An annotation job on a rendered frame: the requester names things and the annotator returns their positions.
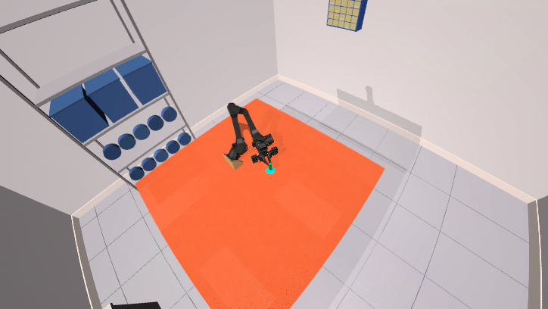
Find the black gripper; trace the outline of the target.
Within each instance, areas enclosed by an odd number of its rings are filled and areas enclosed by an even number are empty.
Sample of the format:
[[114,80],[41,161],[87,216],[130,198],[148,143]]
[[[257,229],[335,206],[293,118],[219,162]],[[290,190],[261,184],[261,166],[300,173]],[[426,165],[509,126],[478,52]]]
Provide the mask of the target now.
[[251,160],[252,160],[253,163],[258,162],[258,158],[259,158],[260,161],[262,161],[262,162],[266,163],[267,165],[269,165],[264,156],[268,155],[269,162],[271,163],[272,154],[273,155],[278,154],[278,148],[276,146],[271,148],[271,151],[267,151],[267,149],[264,149],[261,152],[259,150],[259,146],[257,146],[257,150],[259,151],[260,154],[258,156],[256,154],[251,156]]

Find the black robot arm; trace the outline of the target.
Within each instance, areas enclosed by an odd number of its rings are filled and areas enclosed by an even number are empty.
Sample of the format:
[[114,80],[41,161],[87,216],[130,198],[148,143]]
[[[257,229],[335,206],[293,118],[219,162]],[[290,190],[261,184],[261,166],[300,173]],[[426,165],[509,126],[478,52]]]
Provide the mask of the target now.
[[240,106],[236,106],[234,103],[229,103],[227,105],[227,108],[228,108],[228,112],[232,118],[232,123],[233,123],[233,126],[234,126],[234,130],[235,130],[235,135],[236,135],[236,142],[235,143],[232,143],[232,148],[230,149],[229,153],[226,155],[227,157],[229,157],[231,160],[238,160],[238,156],[239,156],[239,153],[241,151],[244,151],[245,150],[245,139],[244,137],[241,137],[241,132],[240,132],[240,125],[239,125],[239,122],[238,122],[238,114],[243,114],[244,115],[244,118],[245,118],[245,121],[247,122],[249,128],[250,128],[250,131],[251,131],[251,136],[253,137],[253,139],[255,141],[252,142],[252,145],[255,145],[256,147],[259,146],[259,150],[260,152],[264,149],[267,149],[267,146],[269,146],[269,144],[273,143],[274,140],[271,136],[271,134],[268,134],[266,136],[262,136],[259,131],[257,130],[257,128],[255,127],[250,115],[249,115],[249,111],[248,109],[246,108],[243,108],[243,107],[240,107]]

